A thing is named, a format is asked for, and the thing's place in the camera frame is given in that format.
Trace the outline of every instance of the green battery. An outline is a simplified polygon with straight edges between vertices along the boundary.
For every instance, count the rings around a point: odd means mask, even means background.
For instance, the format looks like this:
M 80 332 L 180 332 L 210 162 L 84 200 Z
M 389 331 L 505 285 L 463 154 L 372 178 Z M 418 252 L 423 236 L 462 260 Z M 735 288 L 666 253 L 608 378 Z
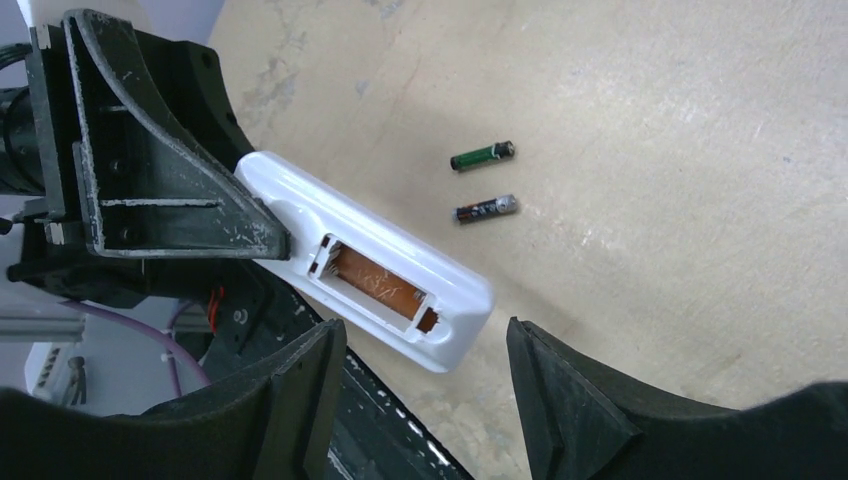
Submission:
M 451 157 L 451 168 L 457 172 L 515 155 L 515 145 L 509 140 Z

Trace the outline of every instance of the battery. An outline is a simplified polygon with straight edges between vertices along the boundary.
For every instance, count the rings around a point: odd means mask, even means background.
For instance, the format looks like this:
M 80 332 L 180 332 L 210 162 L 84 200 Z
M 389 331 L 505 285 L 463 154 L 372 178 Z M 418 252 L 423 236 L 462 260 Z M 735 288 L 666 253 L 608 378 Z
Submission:
M 460 225 L 465 225 L 487 218 L 508 215 L 516 210 L 518 210 L 518 201 L 515 199 L 515 195 L 501 195 L 485 202 L 455 208 L 453 209 L 453 219 Z
M 483 147 L 473 152 L 451 157 L 451 168 L 461 172 L 471 167 L 515 155 L 515 145 L 509 140 Z

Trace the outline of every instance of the battery compartment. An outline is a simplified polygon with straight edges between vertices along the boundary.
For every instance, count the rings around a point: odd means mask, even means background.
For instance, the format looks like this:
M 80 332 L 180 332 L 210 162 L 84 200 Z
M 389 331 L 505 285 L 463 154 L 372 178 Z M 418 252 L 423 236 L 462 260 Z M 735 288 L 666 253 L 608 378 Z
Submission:
M 426 334 L 438 323 L 428 294 L 331 235 L 324 237 L 310 276 L 400 330 Z

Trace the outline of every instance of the red wire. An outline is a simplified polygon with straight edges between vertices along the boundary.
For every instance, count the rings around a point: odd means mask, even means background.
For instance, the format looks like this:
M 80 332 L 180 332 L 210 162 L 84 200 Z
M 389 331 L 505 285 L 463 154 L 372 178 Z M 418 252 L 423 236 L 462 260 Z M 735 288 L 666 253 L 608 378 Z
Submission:
M 209 305 L 206 306 L 206 318 L 209 320 L 209 327 L 212 329 L 212 333 L 218 333 L 218 326 L 216 325 L 218 320 L 218 306 L 223 299 L 224 287 L 213 288 L 212 294 L 209 296 Z

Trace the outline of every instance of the beige floor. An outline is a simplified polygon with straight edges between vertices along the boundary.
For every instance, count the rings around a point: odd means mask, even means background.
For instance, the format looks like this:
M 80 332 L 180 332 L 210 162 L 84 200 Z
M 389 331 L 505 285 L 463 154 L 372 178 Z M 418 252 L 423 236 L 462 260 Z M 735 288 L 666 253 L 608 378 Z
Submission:
M 463 365 L 357 351 L 480 478 L 528 478 L 507 319 L 641 380 L 744 407 L 848 378 L 843 0 L 230 0 L 241 124 L 487 276 Z M 511 163 L 455 175 L 496 140 Z M 458 228 L 503 193 L 517 216 Z

